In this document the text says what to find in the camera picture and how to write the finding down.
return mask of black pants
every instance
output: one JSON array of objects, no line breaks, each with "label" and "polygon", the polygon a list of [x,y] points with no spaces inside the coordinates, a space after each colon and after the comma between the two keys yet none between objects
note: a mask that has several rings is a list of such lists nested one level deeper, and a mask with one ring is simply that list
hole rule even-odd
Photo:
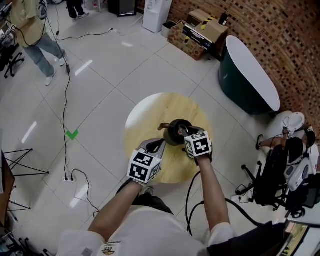
[{"label": "black pants", "polygon": [[[117,191],[117,194],[131,181],[131,179],[128,179]],[[164,201],[162,201],[159,197],[157,196],[152,196],[149,193],[145,193],[142,195],[137,195],[136,198],[134,199],[133,206],[148,206],[154,209],[157,209],[159,211],[163,211],[168,214],[172,214],[172,211],[168,206],[165,205]]]},{"label": "black pants", "polygon": [[84,9],[82,8],[82,0],[66,0],[66,7],[70,18],[75,19],[78,15],[84,15]]}]

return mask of green check mark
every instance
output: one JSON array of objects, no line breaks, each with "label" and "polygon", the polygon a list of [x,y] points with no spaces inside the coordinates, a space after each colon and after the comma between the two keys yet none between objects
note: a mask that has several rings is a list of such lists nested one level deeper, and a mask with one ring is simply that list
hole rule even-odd
[{"label": "green check mark", "polygon": [[77,137],[78,133],[78,130],[75,130],[73,134],[67,130],[65,134],[73,141]]}]

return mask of round wooden table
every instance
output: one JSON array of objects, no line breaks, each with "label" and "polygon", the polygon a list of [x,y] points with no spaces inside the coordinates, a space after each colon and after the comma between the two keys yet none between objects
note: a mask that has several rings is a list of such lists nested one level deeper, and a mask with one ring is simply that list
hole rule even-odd
[{"label": "round wooden table", "polygon": [[[130,158],[143,141],[163,138],[158,130],[160,123],[171,123],[176,119],[188,120],[193,126],[208,132],[213,141],[213,129],[204,111],[192,99],[178,93],[158,93],[142,100],[130,113],[125,124],[125,152]],[[194,177],[199,167],[182,149],[185,145],[166,144],[162,156],[161,171],[154,178],[160,183],[180,183]]]}]

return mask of yellow tape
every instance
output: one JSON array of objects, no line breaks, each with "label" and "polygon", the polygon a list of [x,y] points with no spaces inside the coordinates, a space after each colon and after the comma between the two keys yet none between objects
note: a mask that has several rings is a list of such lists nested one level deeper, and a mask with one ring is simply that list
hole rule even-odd
[{"label": "yellow tape", "polygon": [[206,25],[207,25],[210,21],[212,21],[213,19],[214,19],[213,17],[210,17],[210,18],[205,19],[205,20],[203,21],[203,23],[202,23],[201,29],[204,30],[204,29],[206,28]]}]

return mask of desk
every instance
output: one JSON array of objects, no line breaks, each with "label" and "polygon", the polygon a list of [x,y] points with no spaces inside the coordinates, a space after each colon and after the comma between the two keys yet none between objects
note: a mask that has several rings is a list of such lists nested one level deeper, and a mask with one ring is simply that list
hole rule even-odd
[{"label": "desk", "polygon": [[0,194],[0,224],[4,226],[6,222],[7,210],[8,210],[11,192],[14,187],[16,178],[11,172],[3,152],[1,152],[1,160],[2,160],[2,177],[4,180],[4,184],[3,184],[4,193]]},{"label": "desk", "polygon": [[[185,119],[193,126],[203,128],[208,132],[214,146],[213,129],[198,104],[178,93],[158,93],[136,105],[126,121],[124,146],[128,158],[141,142],[164,137],[164,130],[158,130],[160,123],[171,123],[176,119]],[[182,151],[183,148],[184,145],[166,144],[162,156],[162,170],[154,178],[156,182],[184,182],[192,179],[199,171],[195,161]]]}]

